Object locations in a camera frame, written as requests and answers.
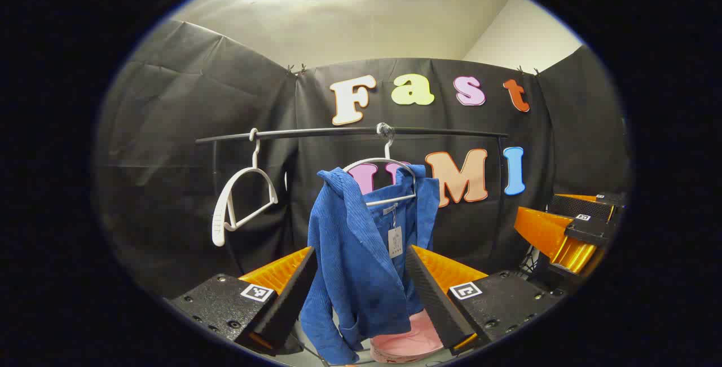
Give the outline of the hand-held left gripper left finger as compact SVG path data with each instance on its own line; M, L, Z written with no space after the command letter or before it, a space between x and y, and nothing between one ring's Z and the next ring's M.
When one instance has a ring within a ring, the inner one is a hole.
M266 356L301 352L292 332L317 272L306 247L243 276L218 274L168 300L180 315L226 342Z

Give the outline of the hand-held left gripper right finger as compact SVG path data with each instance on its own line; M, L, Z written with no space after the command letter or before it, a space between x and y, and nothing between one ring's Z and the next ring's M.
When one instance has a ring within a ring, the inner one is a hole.
M516 273L486 275L440 254L410 246L406 270L444 348L454 356L515 333L564 297Z

